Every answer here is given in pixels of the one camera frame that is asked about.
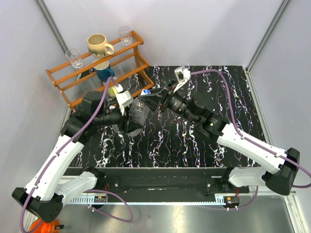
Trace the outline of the white bottle cap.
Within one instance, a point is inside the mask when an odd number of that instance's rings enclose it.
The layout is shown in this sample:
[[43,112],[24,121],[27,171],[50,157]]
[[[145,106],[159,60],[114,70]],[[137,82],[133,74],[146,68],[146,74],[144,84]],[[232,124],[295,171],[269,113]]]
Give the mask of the white bottle cap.
[[151,91],[150,91],[150,90],[148,90],[148,89],[143,89],[140,95],[141,95],[141,96],[144,96],[144,95],[149,95],[149,94],[151,94]]

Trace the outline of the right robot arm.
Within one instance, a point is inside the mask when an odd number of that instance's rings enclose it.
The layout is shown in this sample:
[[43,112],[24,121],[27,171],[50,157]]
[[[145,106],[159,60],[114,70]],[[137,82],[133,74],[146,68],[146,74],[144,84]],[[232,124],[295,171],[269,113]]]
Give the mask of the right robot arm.
[[266,186],[277,194],[289,195],[298,172],[294,165],[299,162],[298,150],[279,149],[240,131],[213,111],[212,99],[183,97],[175,82],[139,96],[139,100],[153,112],[172,110],[190,121],[194,131],[207,141],[231,148],[258,163],[258,167],[228,168],[220,181],[225,192],[243,186]]

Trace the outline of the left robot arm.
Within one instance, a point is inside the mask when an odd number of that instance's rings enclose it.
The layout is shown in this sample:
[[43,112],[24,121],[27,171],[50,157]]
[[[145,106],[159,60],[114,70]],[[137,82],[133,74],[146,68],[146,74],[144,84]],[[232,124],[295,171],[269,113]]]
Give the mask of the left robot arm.
[[124,115],[123,100],[132,100],[131,94],[122,91],[111,102],[106,102],[106,94],[107,90],[92,91],[83,97],[82,108],[66,121],[42,168],[24,188],[17,187],[13,191],[13,199],[22,207],[19,219],[22,231],[25,231],[26,211],[51,223],[66,204],[82,193],[116,195],[119,179],[109,183],[105,173],[94,167],[87,167],[79,176],[59,184],[71,161],[90,140],[98,125],[124,126],[127,116]]

